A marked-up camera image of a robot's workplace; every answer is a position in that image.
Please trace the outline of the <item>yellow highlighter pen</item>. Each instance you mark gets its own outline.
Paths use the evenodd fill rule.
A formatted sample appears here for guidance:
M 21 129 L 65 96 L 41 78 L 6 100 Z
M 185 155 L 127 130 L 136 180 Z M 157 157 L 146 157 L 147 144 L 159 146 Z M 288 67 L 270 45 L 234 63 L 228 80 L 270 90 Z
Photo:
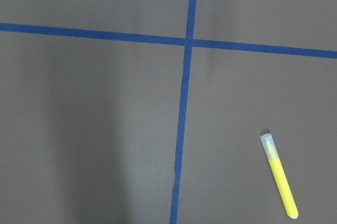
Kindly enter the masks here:
M 285 212 L 291 219 L 297 219 L 299 217 L 299 211 L 294 201 L 272 134 L 265 133 L 260 136 L 260 139 L 279 190 Z

